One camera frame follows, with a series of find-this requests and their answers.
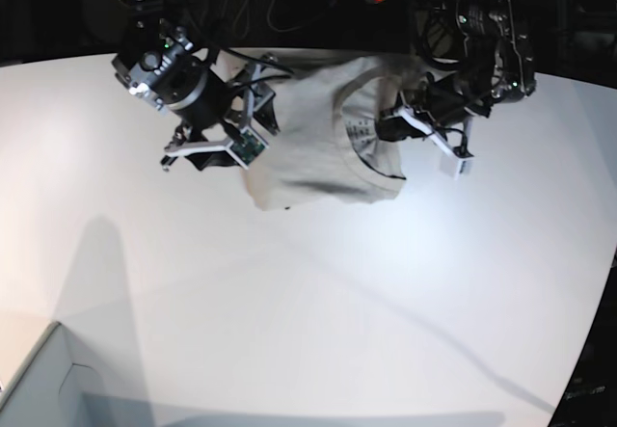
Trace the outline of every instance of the white table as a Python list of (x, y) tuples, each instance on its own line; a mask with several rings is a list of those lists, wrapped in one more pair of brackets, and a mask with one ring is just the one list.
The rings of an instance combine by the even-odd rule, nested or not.
[(163, 173), (176, 119), (110, 61), (0, 69), (0, 300), (119, 425), (547, 425), (617, 244), (617, 92), (539, 75), (469, 177), (407, 142), (395, 201), (263, 213), (240, 170)]
[[(4, 275), (0, 274), (0, 279), (3, 280)], [(11, 288), (4, 282), (0, 287)], [(0, 399), (23, 371), (24, 362), (49, 324), (50, 321), (41, 316), (0, 307)]]

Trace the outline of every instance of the beige t-shirt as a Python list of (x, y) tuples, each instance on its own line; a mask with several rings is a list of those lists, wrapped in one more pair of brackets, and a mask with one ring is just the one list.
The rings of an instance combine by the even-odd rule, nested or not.
[(363, 57), (272, 85), (281, 133), (246, 172), (256, 205), (394, 199), (405, 182), (398, 145), (379, 141), (374, 122), (394, 105), (410, 61)]

